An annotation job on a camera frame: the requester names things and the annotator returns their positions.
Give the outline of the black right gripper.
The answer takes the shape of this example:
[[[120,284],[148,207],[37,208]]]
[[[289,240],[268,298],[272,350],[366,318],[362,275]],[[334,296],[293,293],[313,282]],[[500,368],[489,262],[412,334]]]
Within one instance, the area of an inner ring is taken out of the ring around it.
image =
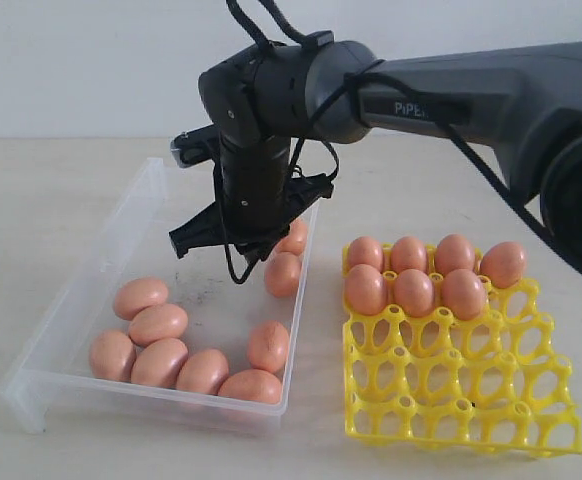
[[[176,257],[226,243],[247,262],[266,261],[289,224],[333,192],[326,174],[293,176],[290,148],[288,137],[270,136],[243,147],[222,134],[216,201],[169,232]]]

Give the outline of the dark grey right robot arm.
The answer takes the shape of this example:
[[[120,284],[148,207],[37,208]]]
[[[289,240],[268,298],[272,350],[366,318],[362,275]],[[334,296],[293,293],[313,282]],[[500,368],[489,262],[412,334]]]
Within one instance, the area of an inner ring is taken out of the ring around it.
[[[221,246],[254,267],[333,192],[298,168],[304,142],[382,128],[449,139],[582,275],[582,41],[392,61],[354,41],[250,46],[198,89],[210,124],[171,148],[183,168],[213,162],[214,201],[171,231],[178,256]]]

